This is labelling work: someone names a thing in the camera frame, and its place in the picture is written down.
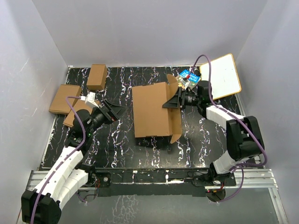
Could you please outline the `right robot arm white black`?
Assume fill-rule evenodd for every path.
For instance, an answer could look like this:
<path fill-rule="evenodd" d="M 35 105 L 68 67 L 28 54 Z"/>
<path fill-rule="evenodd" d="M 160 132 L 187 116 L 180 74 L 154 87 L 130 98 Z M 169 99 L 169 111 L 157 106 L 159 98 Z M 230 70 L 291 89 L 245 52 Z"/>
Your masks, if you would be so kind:
<path fill-rule="evenodd" d="M 257 119 L 232 113 L 216 104 L 209 81 L 198 82 L 196 93 L 179 87 L 163 104 L 163 108 L 167 109 L 184 109 L 186 106 L 197 107 L 202 117 L 224 128 L 227 138 L 226 152 L 210 164 L 206 173 L 192 174 L 194 183 L 201 181 L 219 185 L 245 161 L 265 153 Z"/>

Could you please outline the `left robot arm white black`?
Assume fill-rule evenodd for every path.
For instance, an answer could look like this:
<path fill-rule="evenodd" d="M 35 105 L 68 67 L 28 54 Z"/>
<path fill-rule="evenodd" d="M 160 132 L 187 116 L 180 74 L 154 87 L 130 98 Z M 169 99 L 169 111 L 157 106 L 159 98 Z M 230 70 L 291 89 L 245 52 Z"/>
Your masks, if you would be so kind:
<path fill-rule="evenodd" d="M 83 185 L 92 186 L 97 177 L 95 167 L 82 162 L 92 137 L 103 124 L 112 124 L 125 113 L 126 107 L 106 100 L 98 105 L 83 98 L 92 111 L 81 109 L 74 113 L 73 126 L 65 147 L 47 175 L 21 196 L 22 221 L 27 224 L 57 224 L 67 202 Z"/>

